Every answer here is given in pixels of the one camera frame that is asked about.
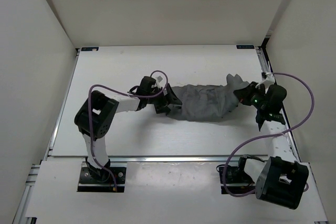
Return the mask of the grey pleated skirt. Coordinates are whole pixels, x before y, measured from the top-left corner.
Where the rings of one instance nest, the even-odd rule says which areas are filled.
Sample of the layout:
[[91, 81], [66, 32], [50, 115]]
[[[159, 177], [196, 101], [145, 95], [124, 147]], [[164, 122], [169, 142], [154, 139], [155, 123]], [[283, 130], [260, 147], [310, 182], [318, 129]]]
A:
[[182, 102], [181, 106], [171, 106], [168, 117], [191, 122], [221, 122], [226, 114], [238, 107], [235, 90], [249, 86], [238, 74], [226, 76], [227, 85], [185, 85], [172, 87], [172, 91]]

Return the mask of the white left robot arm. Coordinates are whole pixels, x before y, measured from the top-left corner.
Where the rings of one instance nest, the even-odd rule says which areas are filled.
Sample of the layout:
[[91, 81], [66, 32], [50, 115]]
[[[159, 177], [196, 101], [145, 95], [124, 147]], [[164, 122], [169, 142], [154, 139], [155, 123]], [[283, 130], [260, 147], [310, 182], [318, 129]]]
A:
[[148, 104], [154, 105], [157, 114], [169, 114], [171, 106], [182, 106], [169, 83], [160, 86], [158, 78], [145, 76], [138, 86], [127, 94], [109, 98], [98, 90], [91, 89], [90, 97], [77, 112], [74, 123], [83, 135], [88, 157], [86, 162], [93, 167], [92, 176], [98, 182], [105, 182], [110, 176], [110, 161], [106, 152], [104, 137], [112, 124], [115, 114], [140, 111]]

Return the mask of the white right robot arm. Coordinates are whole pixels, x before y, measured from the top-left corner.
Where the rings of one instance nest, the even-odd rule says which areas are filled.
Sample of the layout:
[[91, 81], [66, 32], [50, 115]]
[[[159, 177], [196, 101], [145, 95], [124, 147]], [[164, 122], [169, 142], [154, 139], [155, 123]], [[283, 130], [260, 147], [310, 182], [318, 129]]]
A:
[[[259, 128], [266, 121], [285, 125], [280, 110], [287, 91], [282, 86], [272, 84], [266, 88], [264, 84], [251, 82], [247, 87], [235, 90], [234, 95], [241, 104], [256, 108], [256, 123]], [[288, 152], [278, 148], [276, 142], [283, 137], [280, 135], [272, 139], [271, 153], [266, 161], [256, 156], [244, 155], [236, 167], [228, 167], [225, 183], [247, 184], [248, 188], [254, 190], [257, 199], [297, 209], [309, 171], [307, 166], [299, 164]]]

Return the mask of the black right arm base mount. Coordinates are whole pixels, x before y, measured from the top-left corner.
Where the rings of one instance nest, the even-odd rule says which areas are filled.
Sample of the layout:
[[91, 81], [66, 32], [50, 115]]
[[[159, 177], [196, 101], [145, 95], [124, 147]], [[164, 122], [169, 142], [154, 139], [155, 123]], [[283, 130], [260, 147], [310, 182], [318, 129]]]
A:
[[[257, 177], [255, 179], [251, 178], [248, 174], [244, 172], [245, 164], [247, 160], [255, 161], [256, 165], [261, 165], [259, 171], [257, 171]], [[219, 173], [219, 179], [221, 183], [221, 194], [227, 195], [227, 191], [224, 188], [226, 184], [229, 191], [233, 194], [245, 194], [251, 190], [255, 190], [255, 181], [260, 175], [262, 169], [264, 168], [266, 161], [251, 155], [243, 155], [239, 158], [238, 164], [235, 166], [227, 165], [225, 182], [223, 182], [223, 169], [224, 164], [220, 164], [216, 167], [217, 172]]]

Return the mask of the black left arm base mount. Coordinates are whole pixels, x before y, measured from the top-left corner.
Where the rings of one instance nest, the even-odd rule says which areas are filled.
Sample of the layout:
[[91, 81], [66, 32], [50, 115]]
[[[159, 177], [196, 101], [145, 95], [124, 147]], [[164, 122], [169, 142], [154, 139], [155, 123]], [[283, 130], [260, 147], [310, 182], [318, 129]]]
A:
[[110, 170], [114, 179], [110, 172], [93, 167], [87, 162], [86, 158], [85, 163], [82, 163], [81, 166], [77, 192], [123, 193], [127, 168], [125, 166], [111, 166], [110, 161], [106, 163], [105, 168]]

